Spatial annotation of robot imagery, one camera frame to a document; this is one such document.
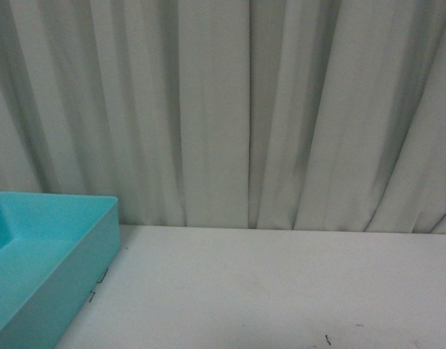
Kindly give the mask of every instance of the table surface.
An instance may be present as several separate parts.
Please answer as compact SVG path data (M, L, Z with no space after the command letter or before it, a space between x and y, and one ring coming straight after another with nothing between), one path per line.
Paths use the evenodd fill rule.
M444 348L446 235L122 226L71 348Z

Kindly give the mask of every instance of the curtain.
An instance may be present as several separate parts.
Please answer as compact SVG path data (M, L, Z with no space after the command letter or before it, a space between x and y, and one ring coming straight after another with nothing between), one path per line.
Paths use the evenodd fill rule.
M446 0L0 0L0 190L446 233Z

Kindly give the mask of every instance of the tabletop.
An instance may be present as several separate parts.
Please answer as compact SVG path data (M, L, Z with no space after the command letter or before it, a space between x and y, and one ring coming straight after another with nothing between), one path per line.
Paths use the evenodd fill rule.
M446 235L124 225L121 240L56 349L446 349Z

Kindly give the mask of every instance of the blue container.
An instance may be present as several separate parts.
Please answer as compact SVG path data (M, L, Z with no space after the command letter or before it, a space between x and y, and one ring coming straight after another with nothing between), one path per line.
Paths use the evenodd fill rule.
M0 192L0 349L53 348L119 248L116 198Z

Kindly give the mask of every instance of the turquoise tray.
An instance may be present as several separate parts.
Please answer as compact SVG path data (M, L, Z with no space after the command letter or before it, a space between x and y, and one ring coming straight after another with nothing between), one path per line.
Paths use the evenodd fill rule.
M119 248L116 198L0 192L0 349L53 348Z

